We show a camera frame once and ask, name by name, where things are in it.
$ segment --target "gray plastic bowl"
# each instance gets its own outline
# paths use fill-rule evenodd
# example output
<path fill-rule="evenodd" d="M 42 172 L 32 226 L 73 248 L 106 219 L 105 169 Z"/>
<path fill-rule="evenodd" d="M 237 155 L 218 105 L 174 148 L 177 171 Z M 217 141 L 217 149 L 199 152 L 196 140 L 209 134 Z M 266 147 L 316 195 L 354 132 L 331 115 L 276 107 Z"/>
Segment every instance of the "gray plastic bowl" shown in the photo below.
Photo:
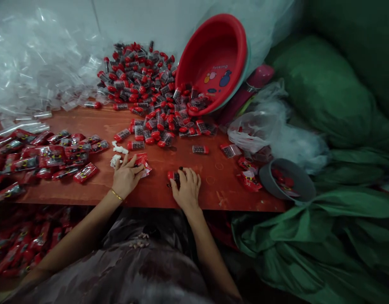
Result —
<path fill-rule="evenodd" d="M 284 176 L 294 180 L 293 189 L 300 194 L 300 197 L 293 198 L 280 189 L 272 176 L 272 167 L 278 168 L 283 172 Z M 280 199 L 294 201 L 297 206 L 311 204 L 312 200 L 316 197 L 316 188 L 307 173 L 294 162 L 287 159 L 277 158 L 260 168 L 259 178 L 261 179 L 262 185 L 270 194 Z"/>

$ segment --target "wooden table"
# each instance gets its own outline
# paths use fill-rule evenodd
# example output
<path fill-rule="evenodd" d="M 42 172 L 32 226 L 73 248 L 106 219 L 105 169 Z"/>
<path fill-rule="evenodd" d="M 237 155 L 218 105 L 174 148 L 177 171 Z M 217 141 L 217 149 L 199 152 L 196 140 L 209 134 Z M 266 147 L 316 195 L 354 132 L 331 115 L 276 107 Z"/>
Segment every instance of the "wooden table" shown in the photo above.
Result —
<path fill-rule="evenodd" d="M 57 111 L 45 122 L 50 124 L 51 131 L 67 129 L 70 133 L 82 133 L 86 136 L 97 134 L 111 145 L 113 136 L 130 125 L 132 118 L 139 118 L 129 111 L 116 112 L 106 106 L 101 110 L 77 108 L 70 112 Z M 229 143 L 227 135 L 219 131 L 217 136 L 195 136 L 177 138 L 173 146 L 159 148 L 157 145 L 146 145 L 148 163 L 153 168 L 150 175 L 143 178 L 136 189 L 127 198 L 125 205 L 146 208 L 178 208 L 167 187 L 167 171 L 176 171 L 179 166 L 191 167 L 200 174 L 202 187 L 199 204 L 202 209 L 241 210 L 262 212 L 284 212 L 286 205 L 265 190 L 257 193 L 246 191 L 236 178 L 241 172 L 237 165 L 238 157 L 227 159 L 220 150 L 220 144 Z M 127 139 L 122 143 L 127 147 Z M 192 145 L 206 145 L 209 155 L 195 155 Z M 100 172 L 85 185 L 73 182 L 72 178 L 60 182 L 42 180 L 38 185 L 28 187 L 20 203 L 97 205 L 112 186 L 113 168 L 110 159 L 116 152 L 113 149 L 92 155 L 89 160 Z"/>

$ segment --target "pink thermos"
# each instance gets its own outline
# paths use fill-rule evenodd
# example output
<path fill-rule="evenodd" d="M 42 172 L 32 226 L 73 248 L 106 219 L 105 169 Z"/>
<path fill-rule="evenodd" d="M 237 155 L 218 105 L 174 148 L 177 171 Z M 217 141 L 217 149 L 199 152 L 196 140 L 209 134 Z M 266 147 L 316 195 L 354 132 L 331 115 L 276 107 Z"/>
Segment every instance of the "pink thermos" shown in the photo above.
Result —
<path fill-rule="evenodd" d="M 248 79 L 241 85 L 239 90 L 230 99 L 220 114 L 217 122 L 220 125 L 226 125 L 235 118 L 235 114 L 252 96 L 258 94 L 259 90 L 267 84 L 273 74 L 274 69 L 268 65 L 260 65 L 257 67 Z"/>

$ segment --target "gold bracelet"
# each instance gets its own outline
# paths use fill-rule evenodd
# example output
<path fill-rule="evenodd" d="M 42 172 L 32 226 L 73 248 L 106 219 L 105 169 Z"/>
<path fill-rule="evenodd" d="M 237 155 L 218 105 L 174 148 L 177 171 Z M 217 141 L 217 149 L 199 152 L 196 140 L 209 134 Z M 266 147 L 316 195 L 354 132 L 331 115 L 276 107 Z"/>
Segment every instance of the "gold bracelet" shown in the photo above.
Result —
<path fill-rule="evenodd" d="M 114 190 L 113 188 L 110 188 L 110 190 L 113 192 L 113 194 L 121 201 L 124 201 L 124 199 L 122 199 Z"/>

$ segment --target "green fabric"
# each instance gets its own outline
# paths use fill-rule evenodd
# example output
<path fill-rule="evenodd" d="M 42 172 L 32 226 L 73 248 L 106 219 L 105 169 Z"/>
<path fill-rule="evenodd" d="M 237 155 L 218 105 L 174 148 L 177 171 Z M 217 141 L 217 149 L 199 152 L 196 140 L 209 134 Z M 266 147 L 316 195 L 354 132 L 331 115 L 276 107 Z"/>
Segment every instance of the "green fabric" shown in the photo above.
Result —
<path fill-rule="evenodd" d="M 345 55 L 389 117 L 389 0 L 310 0 L 306 18 Z"/>
<path fill-rule="evenodd" d="M 328 135 L 332 162 L 315 178 L 329 189 L 368 185 L 389 172 L 389 120 L 345 58 L 315 36 L 292 36 L 266 62 L 283 77 L 289 102 Z"/>
<path fill-rule="evenodd" d="M 260 278 L 311 303 L 389 303 L 389 194 L 344 186 L 258 223 L 234 216 Z"/>

